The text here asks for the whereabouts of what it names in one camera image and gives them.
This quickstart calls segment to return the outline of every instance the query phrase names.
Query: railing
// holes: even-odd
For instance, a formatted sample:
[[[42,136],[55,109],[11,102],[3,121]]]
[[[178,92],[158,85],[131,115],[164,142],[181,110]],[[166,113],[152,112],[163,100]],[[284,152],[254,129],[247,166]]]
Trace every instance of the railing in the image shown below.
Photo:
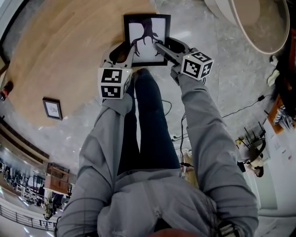
[[[9,210],[8,208],[0,205],[0,215],[12,220],[14,222],[17,222],[22,225],[26,225],[35,229],[40,229],[44,231],[54,231],[56,227],[55,222],[49,222],[49,221],[43,221],[34,219],[32,217],[28,217],[22,214],[18,214],[12,210]]]

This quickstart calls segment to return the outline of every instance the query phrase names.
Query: dark blue jeans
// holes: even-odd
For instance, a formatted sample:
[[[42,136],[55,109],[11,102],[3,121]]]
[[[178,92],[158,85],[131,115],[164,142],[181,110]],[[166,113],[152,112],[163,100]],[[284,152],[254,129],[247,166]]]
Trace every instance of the dark blue jeans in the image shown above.
[[[118,175],[133,169],[175,169],[179,160],[168,133],[161,95],[157,83],[147,69],[137,71],[136,83],[131,82],[127,93],[132,97],[132,110],[125,116],[123,146]],[[141,128],[141,151],[136,130],[136,105],[138,100]]]

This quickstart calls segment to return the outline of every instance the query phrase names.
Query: small framed picture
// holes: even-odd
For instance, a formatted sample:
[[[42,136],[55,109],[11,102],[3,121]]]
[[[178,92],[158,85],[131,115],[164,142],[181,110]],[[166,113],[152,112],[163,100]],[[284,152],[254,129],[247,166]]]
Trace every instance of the small framed picture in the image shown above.
[[[156,42],[166,45],[170,36],[170,15],[124,15],[125,41],[135,46],[133,67],[166,66],[167,60],[154,47]]]
[[[44,97],[42,101],[48,118],[58,120],[63,119],[59,100]]]

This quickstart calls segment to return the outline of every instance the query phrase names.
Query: person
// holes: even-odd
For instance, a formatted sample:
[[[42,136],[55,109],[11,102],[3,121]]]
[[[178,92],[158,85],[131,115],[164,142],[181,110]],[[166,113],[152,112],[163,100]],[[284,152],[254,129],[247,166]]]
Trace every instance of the person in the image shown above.
[[[183,74],[178,79],[199,189],[182,178],[160,90],[141,69],[122,100],[103,102],[81,148],[77,182],[56,236],[254,235],[257,203],[236,165],[236,145],[202,81]]]
[[[38,190],[38,194],[41,195],[41,196],[44,196],[44,193],[45,193],[45,189],[44,189],[44,184],[39,188]]]
[[[45,214],[43,214],[45,220],[50,220],[50,218],[55,215],[54,204],[53,204],[53,192],[48,190],[44,196],[43,209]]]
[[[64,195],[55,193],[55,196],[53,198],[53,212],[56,213],[57,208],[59,208],[62,205],[62,199]]]
[[[261,178],[264,174],[263,166],[253,166],[250,162],[247,162],[247,168],[251,170],[258,178]]]
[[[10,179],[11,179],[11,176],[10,176],[10,167],[9,166],[6,166],[5,172],[4,172],[4,180],[7,182],[7,185],[9,183]]]

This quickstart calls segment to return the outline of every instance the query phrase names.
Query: wall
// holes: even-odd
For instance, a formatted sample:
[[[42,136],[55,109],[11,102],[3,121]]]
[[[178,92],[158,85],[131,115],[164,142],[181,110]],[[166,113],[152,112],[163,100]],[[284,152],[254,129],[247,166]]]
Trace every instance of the wall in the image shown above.
[[[276,135],[268,122],[264,123],[266,143],[276,198],[277,210],[260,210],[262,216],[296,216],[296,131]]]
[[[2,158],[4,164],[8,165],[14,170],[26,174],[26,176],[33,176],[34,167],[29,165],[21,157],[16,156],[9,149],[0,144],[0,157]]]
[[[277,198],[274,184],[272,182],[269,165],[265,164],[263,168],[264,175],[261,178],[258,178],[254,175],[257,189],[259,191],[261,209],[277,209]]]

